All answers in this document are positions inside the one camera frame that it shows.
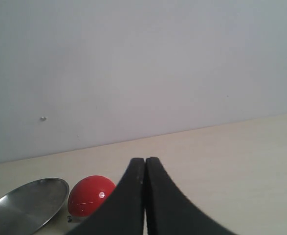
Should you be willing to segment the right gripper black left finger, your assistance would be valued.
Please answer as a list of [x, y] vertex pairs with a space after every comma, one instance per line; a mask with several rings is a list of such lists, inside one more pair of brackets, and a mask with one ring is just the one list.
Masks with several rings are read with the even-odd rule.
[[142, 235], [144, 159], [132, 158], [106, 201], [68, 235]]

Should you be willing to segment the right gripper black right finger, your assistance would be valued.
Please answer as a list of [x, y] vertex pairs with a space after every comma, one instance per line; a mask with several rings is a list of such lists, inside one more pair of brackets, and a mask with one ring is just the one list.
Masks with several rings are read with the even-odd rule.
[[157, 157], [145, 162], [145, 209], [149, 235], [233, 235], [196, 207]]

